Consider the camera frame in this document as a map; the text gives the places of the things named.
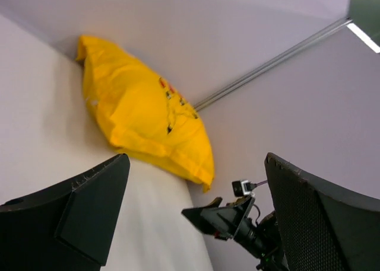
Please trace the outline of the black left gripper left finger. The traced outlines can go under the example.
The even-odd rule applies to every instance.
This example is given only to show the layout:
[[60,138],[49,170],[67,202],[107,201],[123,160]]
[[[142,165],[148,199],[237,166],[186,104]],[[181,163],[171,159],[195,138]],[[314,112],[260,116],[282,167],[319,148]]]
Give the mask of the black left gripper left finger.
[[1,270],[100,270],[106,265],[130,160],[118,154],[1,205]]

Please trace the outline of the aluminium frame post right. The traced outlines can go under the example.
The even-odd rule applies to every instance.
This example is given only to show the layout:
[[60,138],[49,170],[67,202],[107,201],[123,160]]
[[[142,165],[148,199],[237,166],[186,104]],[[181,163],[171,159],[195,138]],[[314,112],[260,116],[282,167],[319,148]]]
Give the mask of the aluminium frame post right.
[[310,48],[311,46],[323,41],[323,39],[326,39],[327,37],[332,36],[333,34],[340,31],[342,28],[344,28],[346,25],[350,24],[351,22],[352,22],[352,19],[350,17],[345,17],[345,18],[335,21],[334,23],[330,24],[326,28],[323,28],[319,32],[311,35],[307,39],[302,40],[300,43],[289,48],[285,52],[275,56],[274,58],[267,61],[266,63],[263,63],[262,65],[255,68],[254,70],[248,72],[247,74],[243,75],[237,80],[229,83],[228,85],[221,88],[220,90],[212,93],[205,99],[196,103],[196,105],[194,105],[194,109],[196,111],[204,110],[205,108],[216,103],[223,97],[233,93],[234,91],[240,89],[246,84],[252,82],[255,78],[268,72],[270,69],[273,69],[273,67],[285,62],[286,60],[296,56],[302,51]]

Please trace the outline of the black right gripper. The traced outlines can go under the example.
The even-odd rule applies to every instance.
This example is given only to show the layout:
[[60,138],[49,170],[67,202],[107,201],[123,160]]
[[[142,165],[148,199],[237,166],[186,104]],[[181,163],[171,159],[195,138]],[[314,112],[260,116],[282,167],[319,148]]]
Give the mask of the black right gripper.
[[261,214],[252,196],[226,206],[221,206],[222,201],[222,197],[216,197],[203,208],[183,209],[181,214],[202,234],[211,234],[218,240],[232,239],[261,262],[281,262],[276,213],[269,213],[259,222],[249,217],[252,208]]

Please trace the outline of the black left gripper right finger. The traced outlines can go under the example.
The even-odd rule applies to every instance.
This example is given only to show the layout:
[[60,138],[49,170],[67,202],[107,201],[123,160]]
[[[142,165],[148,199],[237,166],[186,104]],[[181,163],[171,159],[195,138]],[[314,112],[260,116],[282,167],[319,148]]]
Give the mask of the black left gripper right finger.
[[379,199],[264,160],[290,270],[379,270]]

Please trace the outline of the yellow Pikachu pillow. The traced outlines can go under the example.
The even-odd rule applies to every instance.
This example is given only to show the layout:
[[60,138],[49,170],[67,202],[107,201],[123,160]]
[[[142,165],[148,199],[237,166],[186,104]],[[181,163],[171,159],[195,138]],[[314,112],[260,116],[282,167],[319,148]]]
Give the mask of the yellow Pikachu pillow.
[[110,146],[211,189],[213,152],[191,103],[163,76],[116,43],[82,35],[83,99]]

